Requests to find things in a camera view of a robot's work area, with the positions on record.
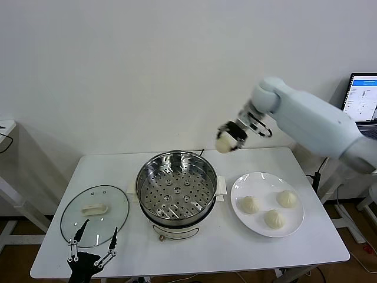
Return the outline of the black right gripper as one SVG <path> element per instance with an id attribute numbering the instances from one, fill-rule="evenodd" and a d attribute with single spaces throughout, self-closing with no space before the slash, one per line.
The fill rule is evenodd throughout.
<path id="1" fill-rule="evenodd" d="M 216 138 L 229 136 L 230 150 L 235 151 L 242 149 L 247 139 L 247 133 L 238 124 L 233 121 L 226 122 L 217 129 Z"/>

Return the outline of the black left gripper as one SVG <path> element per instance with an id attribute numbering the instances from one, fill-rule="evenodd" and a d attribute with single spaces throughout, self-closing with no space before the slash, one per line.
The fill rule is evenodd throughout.
<path id="1" fill-rule="evenodd" d="M 89 219 L 86 219 L 84 224 L 76 231 L 74 237 L 67 242 L 70 249 L 67 263 L 71 269 L 69 283 L 89 283 L 92 276 L 100 272 L 99 268 L 105 267 L 116 256 L 117 227 L 114 230 L 107 253 L 101 258 L 99 255 L 78 252 L 78 244 L 89 221 Z"/>

